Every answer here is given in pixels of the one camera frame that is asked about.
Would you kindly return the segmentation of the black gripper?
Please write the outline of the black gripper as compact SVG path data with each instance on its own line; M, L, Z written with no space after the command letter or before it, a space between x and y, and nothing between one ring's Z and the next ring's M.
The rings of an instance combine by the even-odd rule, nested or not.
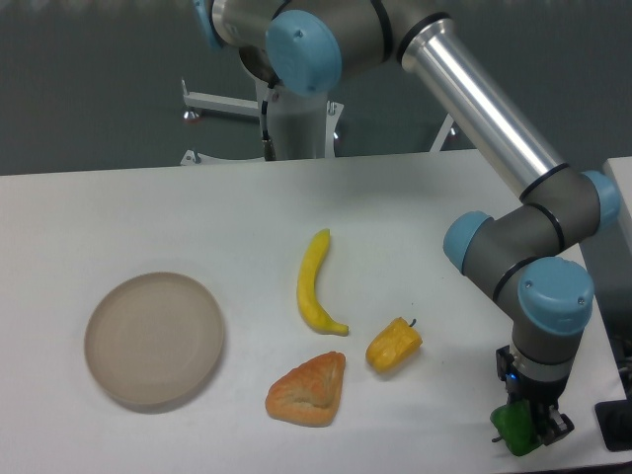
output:
M508 402L525 400L535 412L535 431L542 444L555 443L575 426L559 412L559 398L568 383L568 363L537 362L513 346L496 350L496 371L505 383Z

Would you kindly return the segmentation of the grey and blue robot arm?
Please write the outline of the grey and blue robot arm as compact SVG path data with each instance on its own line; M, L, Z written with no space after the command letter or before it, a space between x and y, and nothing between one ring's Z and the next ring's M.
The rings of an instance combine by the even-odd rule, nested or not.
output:
M565 163L484 73L430 1L196 1L205 42L233 46L260 82L257 118L268 161L322 158L329 92L390 59L416 75L518 197L495 219L472 211L448 229L453 265L513 321L496 352L508 391L492 422L515 453L573 430L559 410L593 280L562 253L610 225L620 194L599 172Z

